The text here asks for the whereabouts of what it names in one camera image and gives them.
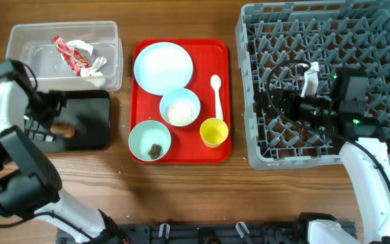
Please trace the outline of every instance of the red snack wrapper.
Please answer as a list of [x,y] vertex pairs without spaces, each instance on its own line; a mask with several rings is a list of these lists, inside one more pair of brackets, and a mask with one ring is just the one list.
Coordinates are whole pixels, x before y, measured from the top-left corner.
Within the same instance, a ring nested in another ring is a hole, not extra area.
[[76,73],[77,76],[81,76],[81,68],[89,68],[91,65],[82,56],[76,48],[67,45],[63,42],[62,38],[58,35],[51,40],[52,45],[56,47],[64,60],[70,66],[70,68]]

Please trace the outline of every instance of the robotic arm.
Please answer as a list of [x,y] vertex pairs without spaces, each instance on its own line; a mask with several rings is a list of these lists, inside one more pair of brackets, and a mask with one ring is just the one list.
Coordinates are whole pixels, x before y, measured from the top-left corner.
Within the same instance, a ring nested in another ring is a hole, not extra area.
[[[255,98],[256,102],[269,117],[280,114],[303,129],[331,137],[353,184],[364,224],[364,242],[390,243],[390,165],[378,120],[364,116],[368,77],[360,70],[337,68],[330,100],[316,98],[318,78],[314,73],[318,64],[301,62],[304,64],[296,68],[305,79],[301,93],[274,89]],[[319,126],[325,131],[314,129]],[[332,216],[303,214],[299,219],[295,239],[311,244],[357,243]]]
[[50,127],[65,106],[64,92],[36,92],[23,63],[0,65],[0,171],[14,162],[18,169],[0,178],[0,215],[45,220],[72,235],[78,243],[129,243],[108,216],[90,208],[62,188],[51,161],[24,134],[24,115]]

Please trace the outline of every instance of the spoon handle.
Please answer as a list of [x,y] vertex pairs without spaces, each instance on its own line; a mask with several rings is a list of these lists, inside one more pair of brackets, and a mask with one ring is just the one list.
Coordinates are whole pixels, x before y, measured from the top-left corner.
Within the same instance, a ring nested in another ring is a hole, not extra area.
[[215,91],[215,108],[216,108],[216,119],[223,121],[223,112],[221,105],[221,98],[219,97],[219,91]]

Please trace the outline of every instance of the cup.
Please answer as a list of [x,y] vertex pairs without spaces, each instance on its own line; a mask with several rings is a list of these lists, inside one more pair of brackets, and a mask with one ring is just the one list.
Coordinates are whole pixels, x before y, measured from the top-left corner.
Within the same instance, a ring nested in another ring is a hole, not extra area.
[[200,127],[202,141],[209,148],[220,146],[227,139],[228,133],[228,126],[221,119],[207,119]]

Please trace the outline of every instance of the light blue bowl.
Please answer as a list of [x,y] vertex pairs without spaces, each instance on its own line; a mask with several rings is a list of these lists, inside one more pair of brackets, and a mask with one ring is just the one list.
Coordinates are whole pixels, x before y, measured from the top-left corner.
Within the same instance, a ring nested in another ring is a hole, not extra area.
[[[148,151],[153,144],[160,145],[162,150],[157,159],[151,159]],[[161,159],[171,146],[171,134],[168,128],[158,121],[144,121],[137,124],[129,135],[129,149],[133,156],[142,161]]]
[[195,121],[200,114],[201,103],[194,92],[180,88],[162,97],[159,110],[168,124],[183,127]]

